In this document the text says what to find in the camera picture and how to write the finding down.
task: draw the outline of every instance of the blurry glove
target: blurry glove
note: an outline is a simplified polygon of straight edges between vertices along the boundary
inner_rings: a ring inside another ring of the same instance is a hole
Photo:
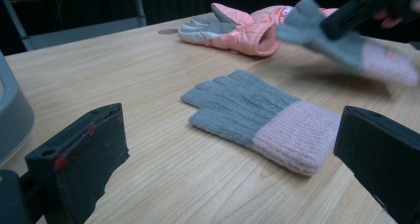
[[[284,22],[278,25],[276,36],[282,42],[324,54],[361,76],[407,86],[419,84],[419,72],[408,56],[355,32],[348,32],[342,38],[331,41],[320,26],[324,19],[314,0],[301,0]]]
[[[271,56],[278,48],[275,29],[292,7],[272,6],[248,13],[221,4],[211,5],[214,16],[192,17],[178,31],[188,43],[243,53]]]
[[[198,108],[193,126],[307,175],[332,154],[341,119],[241,70],[198,84],[181,100]]]

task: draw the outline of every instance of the pink ski glove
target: pink ski glove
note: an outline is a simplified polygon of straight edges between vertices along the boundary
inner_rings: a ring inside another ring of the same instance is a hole
[[[271,56],[278,48],[276,26],[282,22],[290,6],[271,6],[248,14],[213,3],[216,17],[192,17],[178,31],[179,37],[191,44],[231,50],[249,56]]]

